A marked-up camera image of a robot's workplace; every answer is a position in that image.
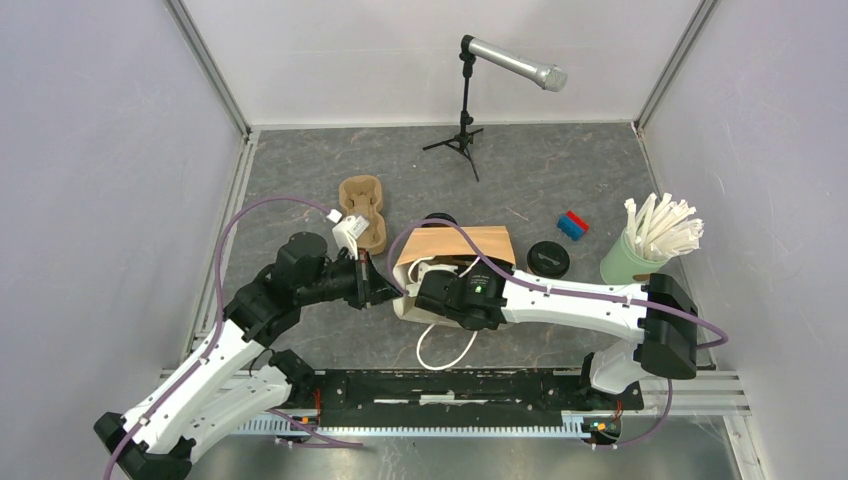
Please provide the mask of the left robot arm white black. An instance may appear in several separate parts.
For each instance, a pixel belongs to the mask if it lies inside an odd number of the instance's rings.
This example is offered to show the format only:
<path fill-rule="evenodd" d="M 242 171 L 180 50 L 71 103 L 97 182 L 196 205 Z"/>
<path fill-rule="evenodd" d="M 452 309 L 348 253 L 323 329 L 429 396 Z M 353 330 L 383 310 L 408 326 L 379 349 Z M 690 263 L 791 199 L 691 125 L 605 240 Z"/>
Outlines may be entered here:
<path fill-rule="evenodd" d="M 367 251 L 342 248 L 336 259 L 317 234 L 292 235 L 223 310 L 223 321 L 152 394 L 123 414 L 107 412 L 94 430 L 110 465 L 130 479 L 184 479 L 221 439 L 273 407 L 306 405 L 311 368 L 291 351 L 227 392 L 222 386 L 300 320 L 306 306 L 343 300 L 361 310 L 401 297 Z"/>

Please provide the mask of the brown paper bag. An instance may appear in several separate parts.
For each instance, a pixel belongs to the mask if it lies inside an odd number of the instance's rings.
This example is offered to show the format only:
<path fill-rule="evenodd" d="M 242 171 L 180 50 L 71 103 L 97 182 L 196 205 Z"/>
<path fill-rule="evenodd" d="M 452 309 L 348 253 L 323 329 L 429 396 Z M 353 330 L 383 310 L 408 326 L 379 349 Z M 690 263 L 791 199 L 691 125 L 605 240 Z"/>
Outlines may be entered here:
<path fill-rule="evenodd" d="M 442 225 L 434 219 L 425 221 L 428 226 L 410 227 L 409 232 L 399 234 L 391 243 L 388 253 L 388 266 L 391 278 L 400 284 L 407 294 L 392 301 L 395 315 L 403 321 L 427 324 L 427 329 L 416 343 L 416 358 L 426 370 L 440 371 L 456 366 L 468 353 L 477 333 L 473 333 L 462 353 L 453 361 L 432 366 L 424 362 L 421 348 L 424 339 L 434 326 L 455 330 L 461 327 L 452 320 L 430 313 L 415 306 L 416 296 L 426 273 L 447 271 L 458 276 L 468 276 L 471 267 L 482 261 L 476 259 L 475 251 L 466 243 L 464 237 L 453 227 Z M 506 263 L 507 268 L 514 267 L 516 256 L 510 234 L 506 226 L 465 226 L 463 231 L 473 243 L 493 261 Z"/>

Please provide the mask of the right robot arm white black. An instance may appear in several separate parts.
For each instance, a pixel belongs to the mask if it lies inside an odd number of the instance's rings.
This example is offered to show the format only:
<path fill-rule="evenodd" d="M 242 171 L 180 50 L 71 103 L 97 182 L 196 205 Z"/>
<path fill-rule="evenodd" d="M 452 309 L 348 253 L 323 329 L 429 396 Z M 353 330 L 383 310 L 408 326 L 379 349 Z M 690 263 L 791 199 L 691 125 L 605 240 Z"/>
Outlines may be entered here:
<path fill-rule="evenodd" d="M 415 309 L 469 331 L 548 323 L 616 337 L 584 362 L 577 392 L 591 408 L 606 406 L 649 375 L 690 380 L 697 373 L 697 327 L 686 319 L 696 309 L 666 275 L 646 285 L 597 285 L 523 271 L 507 280 L 484 263 L 467 273 L 438 265 L 426 266 L 408 289 Z"/>

